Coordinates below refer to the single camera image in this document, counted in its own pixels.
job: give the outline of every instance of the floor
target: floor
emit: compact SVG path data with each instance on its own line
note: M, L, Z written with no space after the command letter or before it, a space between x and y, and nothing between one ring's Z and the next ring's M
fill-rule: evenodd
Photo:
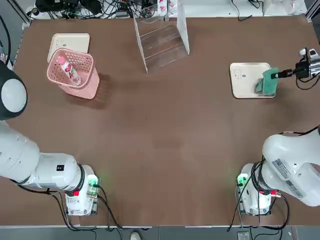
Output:
M238 232L249 232L246 228L233 227L230 232L226 227L152 227L148 230L137 228L142 240L250 240L250 238L238 238ZM133 229L122 230L122 240L128 240ZM108 232L105 229L96 230L96 240L121 240L119 233L114 230ZM262 227L252 229L253 238L260 233L274 234L276 231ZM283 230L282 240L313 240L317 239L320 227L287 226ZM94 240L93 232L73 232L64 227L58 228L2 228L1 240ZM257 240L279 240L277 235L260 235Z

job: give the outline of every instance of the brown tabletop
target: brown tabletop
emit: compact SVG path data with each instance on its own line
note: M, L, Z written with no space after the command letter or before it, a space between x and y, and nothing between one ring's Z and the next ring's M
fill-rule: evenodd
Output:
M35 20L24 31L14 70L27 87L28 106L8 123L42 152L71 154L92 166L125 226L229 225L236 177L244 164L261 159L264 140L319 124L320 84L302 91L294 78L281 80L277 96L265 100L239 100L231 90L231 63L286 69L301 48L319 46L303 15L188 18L187 27L190 56L148 74L131 19ZM95 99L72 97L47 80L56 33L89 33L100 76ZM0 224L64 224L54 199L6 179L0 184L0 195L7 195ZM288 199L291 225L319 225L320 207ZM286 208L280 200L276 206L261 225L283 223ZM80 222L106 225L106 210L100 204L98 216Z

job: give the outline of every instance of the green cloth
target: green cloth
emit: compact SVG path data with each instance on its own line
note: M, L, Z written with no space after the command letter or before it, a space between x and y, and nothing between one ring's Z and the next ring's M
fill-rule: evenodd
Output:
M265 71L262 75L263 78L259 80L257 85L255 86L255 92L261 93L264 96L272 96L276 93L278 80L279 78L271 78L271 74L278 73L278 68L270 68L267 71Z

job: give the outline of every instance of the pink basket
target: pink basket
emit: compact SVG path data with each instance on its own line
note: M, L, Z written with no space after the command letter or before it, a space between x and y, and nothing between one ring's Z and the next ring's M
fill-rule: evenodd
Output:
M79 86L70 84L70 80L58 64L59 56L64 56L81 77ZM84 99L93 99L95 97L100 81L94 58L90 54L66 48L59 48L53 53L46 76L51 82L58 84L67 94Z

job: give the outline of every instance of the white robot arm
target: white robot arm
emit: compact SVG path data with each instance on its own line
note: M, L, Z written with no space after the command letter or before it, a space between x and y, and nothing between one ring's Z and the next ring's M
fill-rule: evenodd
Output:
M248 181L241 196L243 213L268 213L275 190L288 193L308 206L320 206L319 127L300 136L272 135L264 142L262 154L261 169L256 168L257 164L246 164L238 176L241 191Z
M3 120L19 116L27 105L22 80L0 61L0 176L19 186L65 192L69 215L97 212L98 178L88 165L64 153L41 153L38 146Z
M263 144L262 178L308 206L320 205L320 129L302 136L272 135Z

